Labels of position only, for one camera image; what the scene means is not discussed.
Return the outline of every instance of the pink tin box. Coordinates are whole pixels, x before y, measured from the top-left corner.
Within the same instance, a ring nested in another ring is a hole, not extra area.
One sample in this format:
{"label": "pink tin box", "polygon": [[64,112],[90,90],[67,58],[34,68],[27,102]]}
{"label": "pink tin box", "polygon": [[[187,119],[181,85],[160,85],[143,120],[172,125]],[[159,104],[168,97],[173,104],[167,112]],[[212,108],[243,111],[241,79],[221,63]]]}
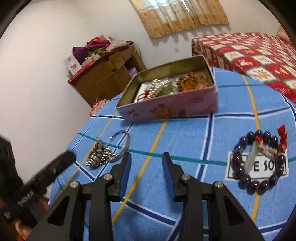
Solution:
{"label": "pink tin box", "polygon": [[[142,83],[167,77],[169,79],[176,78],[176,76],[186,75],[191,71],[201,72],[206,77],[210,87],[159,96],[134,103]],[[125,88],[116,109],[125,120],[130,122],[190,117],[216,112],[218,110],[218,87],[204,56],[194,56],[138,73]]]}

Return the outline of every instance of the yellow curtain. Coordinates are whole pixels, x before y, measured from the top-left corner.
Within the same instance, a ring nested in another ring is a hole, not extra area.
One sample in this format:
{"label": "yellow curtain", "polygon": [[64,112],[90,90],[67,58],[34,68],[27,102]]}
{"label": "yellow curtain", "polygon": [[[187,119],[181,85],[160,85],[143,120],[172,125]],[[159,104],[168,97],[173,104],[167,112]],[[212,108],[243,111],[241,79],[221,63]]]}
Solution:
{"label": "yellow curtain", "polygon": [[130,0],[150,38],[201,25],[229,24],[219,0]]}

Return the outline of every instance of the magenta cloth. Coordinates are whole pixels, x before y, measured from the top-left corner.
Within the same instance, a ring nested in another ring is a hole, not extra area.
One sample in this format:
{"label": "magenta cloth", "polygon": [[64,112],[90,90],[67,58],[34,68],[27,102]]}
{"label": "magenta cloth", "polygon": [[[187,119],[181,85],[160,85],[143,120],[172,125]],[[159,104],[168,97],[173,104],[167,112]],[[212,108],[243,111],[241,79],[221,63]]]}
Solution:
{"label": "magenta cloth", "polygon": [[111,43],[108,40],[93,40],[86,42],[88,49],[97,49],[97,48],[103,48],[106,49]]}
{"label": "magenta cloth", "polygon": [[85,47],[74,47],[73,55],[78,60],[80,64],[84,62],[84,59],[89,56],[88,49]]}

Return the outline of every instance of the triangular cutout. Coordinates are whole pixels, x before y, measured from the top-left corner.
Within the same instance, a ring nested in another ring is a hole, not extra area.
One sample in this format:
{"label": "triangular cutout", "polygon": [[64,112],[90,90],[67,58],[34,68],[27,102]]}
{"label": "triangular cutout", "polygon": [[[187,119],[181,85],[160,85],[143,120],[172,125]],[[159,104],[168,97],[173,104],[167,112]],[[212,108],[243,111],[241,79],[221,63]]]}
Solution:
{"label": "triangular cutout", "polygon": [[59,206],[54,210],[54,212],[51,214],[51,216],[48,218],[47,222],[50,224],[54,224],[57,226],[63,226],[67,208],[69,204],[69,196],[66,196],[63,201],[59,204]]}
{"label": "triangular cutout", "polygon": [[228,196],[224,196],[224,203],[229,225],[236,225],[244,222],[244,218],[231,202]]}

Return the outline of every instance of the silver bracelet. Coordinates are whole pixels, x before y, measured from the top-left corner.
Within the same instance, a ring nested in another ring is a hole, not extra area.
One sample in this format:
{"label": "silver bracelet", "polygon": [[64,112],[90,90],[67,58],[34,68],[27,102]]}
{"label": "silver bracelet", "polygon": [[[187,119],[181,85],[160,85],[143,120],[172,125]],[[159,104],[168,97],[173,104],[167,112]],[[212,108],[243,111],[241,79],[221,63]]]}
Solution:
{"label": "silver bracelet", "polygon": [[[118,155],[111,153],[110,148],[108,146],[117,137],[119,134],[124,133],[127,136],[126,142],[123,145],[122,149],[118,153]],[[86,166],[91,166],[92,168],[96,168],[98,166],[102,166],[107,162],[116,162],[120,160],[124,153],[128,150],[131,143],[131,137],[126,130],[120,130],[116,132],[113,136],[110,137],[106,146],[103,145],[102,140],[99,138],[97,143],[94,145],[93,149],[89,152],[89,157],[86,162]]]}

